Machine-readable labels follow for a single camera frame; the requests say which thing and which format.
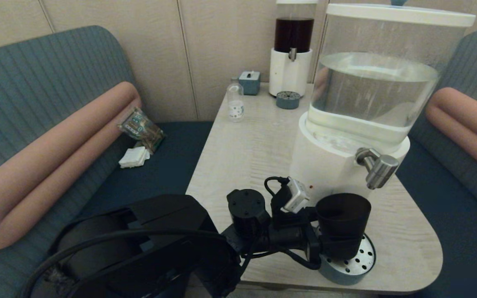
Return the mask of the black plastic cup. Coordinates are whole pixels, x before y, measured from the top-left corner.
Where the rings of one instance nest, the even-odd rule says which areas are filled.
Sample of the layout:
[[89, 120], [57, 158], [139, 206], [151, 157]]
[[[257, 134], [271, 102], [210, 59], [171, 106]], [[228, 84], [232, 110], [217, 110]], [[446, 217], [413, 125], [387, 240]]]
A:
[[320, 231], [330, 238], [361, 239], [371, 209], [369, 200], [357, 194], [326, 196], [316, 204]]

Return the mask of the round metal drip tray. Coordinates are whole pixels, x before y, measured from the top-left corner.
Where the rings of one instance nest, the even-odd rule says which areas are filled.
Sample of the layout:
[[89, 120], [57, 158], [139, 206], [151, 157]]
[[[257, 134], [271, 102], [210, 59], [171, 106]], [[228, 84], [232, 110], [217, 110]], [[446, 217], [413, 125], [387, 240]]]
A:
[[327, 280], [343, 286], [359, 283], [375, 266], [376, 250], [369, 236], [364, 233], [358, 253], [351, 259], [333, 259], [320, 254], [319, 273]]

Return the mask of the clear water dispenser white base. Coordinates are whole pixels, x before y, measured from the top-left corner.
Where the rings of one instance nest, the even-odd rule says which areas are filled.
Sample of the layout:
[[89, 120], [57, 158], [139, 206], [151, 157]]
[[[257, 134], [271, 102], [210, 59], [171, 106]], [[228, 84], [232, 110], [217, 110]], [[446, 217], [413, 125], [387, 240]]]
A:
[[327, 28], [311, 103], [299, 119], [289, 175], [309, 205], [341, 193], [368, 197], [359, 148], [399, 160], [408, 134], [476, 16], [413, 6], [336, 4]]

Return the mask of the teal upholstered bench sofa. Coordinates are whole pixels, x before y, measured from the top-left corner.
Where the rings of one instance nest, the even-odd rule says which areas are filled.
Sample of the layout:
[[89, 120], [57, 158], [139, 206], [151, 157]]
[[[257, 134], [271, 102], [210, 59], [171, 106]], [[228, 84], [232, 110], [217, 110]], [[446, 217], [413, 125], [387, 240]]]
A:
[[[136, 87], [119, 41], [100, 26], [0, 47], [0, 166], [121, 82]], [[0, 249], [0, 298], [18, 296], [73, 220], [158, 195], [186, 193], [212, 123], [158, 126], [166, 138], [143, 166], [119, 166], [135, 143], [121, 132], [23, 238]]]
[[[437, 89], [443, 87], [477, 100], [477, 31], [461, 40]], [[477, 161], [424, 113], [409, 138], [411, 148], [396, 175], [435, 230], [443, 264], [423, 290], [380, 298], [477, 298]]]

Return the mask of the blue perforated drip tray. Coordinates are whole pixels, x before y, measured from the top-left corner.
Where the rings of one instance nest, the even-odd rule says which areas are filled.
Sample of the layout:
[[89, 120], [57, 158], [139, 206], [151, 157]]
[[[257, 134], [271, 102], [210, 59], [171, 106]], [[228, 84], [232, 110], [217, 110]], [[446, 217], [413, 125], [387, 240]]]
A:
[[301, 95], [296, 92], [282, 91], [276, 95], [276, 106], [280, 109], [293, 110], [299, 107]]

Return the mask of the clear glass bottle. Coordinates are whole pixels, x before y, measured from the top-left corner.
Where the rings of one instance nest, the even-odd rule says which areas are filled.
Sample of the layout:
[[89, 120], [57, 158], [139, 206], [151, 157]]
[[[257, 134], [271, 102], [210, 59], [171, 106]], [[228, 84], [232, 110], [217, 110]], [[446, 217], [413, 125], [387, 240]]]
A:
[[244, 90], [239, 82], [239, 77], [232, 77], [231, 83], [226, 89], [226, 99], [228, 103], [228, 116], [234, 123], [244, 119], [245, 107], [243, 96]]

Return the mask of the blue-grey square box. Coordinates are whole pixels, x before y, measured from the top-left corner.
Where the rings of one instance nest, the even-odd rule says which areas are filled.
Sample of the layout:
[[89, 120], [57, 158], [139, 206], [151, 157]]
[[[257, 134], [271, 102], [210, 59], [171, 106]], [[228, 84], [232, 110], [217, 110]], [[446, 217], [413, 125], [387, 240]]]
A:
[[238, 81], [243, 88], [243, 94], [245, 96], [258, 95], [260, 91], [260, 79], [261, 73], [258, 71], [250, 70], [242, 72]]

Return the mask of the dark drink dispenser white base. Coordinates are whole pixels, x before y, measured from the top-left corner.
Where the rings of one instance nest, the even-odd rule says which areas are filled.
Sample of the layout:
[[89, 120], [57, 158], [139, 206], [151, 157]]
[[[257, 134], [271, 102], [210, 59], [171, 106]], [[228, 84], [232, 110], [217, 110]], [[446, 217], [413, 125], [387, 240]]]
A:
[[[282, 91], [305, 95], [313, 50], [314, 16], [318, 0], [276, 0], [275, 41], [270, 57], [269, 93]], [[297, 48], [295, 62], [288, 58]]]

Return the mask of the white folded napkin stack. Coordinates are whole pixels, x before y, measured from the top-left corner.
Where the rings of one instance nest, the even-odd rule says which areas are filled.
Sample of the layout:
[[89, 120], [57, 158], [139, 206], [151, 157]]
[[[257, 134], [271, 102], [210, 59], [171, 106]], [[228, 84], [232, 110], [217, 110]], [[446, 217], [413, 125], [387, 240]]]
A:
[[146, 147], [135, 147], [127, 149], [124, 156], [118, 162], [121, 168], [134, 168], [143, 166], [151, 154]]

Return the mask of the pink cylindrical bolster cushion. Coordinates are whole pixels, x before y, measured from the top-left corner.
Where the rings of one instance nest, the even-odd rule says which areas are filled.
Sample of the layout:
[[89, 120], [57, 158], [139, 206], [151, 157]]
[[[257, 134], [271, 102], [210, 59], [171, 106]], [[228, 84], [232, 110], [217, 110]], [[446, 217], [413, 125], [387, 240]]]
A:
[[142, 105], [121, 82], [0, 166], [0, 249], [25, 236], [121, 135], [117, 121]]
[[426, 104], [426, 119], [477, 161], [477, 100], [445, 87]]

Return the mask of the clear plastic snack packet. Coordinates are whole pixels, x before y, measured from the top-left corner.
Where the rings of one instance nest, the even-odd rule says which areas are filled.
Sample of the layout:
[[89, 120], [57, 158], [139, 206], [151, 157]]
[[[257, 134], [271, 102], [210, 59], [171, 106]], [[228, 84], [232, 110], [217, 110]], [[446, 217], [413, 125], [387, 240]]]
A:
[[154, 155], [166, 138], [165, 132], [159, 128], [139, 107], [131, 107], [117, 124], [122, 132], [140, 142]]

